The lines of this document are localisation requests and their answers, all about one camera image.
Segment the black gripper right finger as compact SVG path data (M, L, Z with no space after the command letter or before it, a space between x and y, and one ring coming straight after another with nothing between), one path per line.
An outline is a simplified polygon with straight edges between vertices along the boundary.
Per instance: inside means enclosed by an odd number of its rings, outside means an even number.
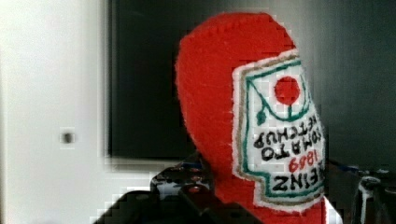
M325 196L344 224L396 224L395 174L327 160Z

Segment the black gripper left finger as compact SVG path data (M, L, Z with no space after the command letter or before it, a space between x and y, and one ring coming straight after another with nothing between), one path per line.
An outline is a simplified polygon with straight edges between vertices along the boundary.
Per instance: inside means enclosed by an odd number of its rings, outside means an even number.
M122 195L93 224L262 224L238 203L214 194L210 166L187 158L154 176L149 190Z

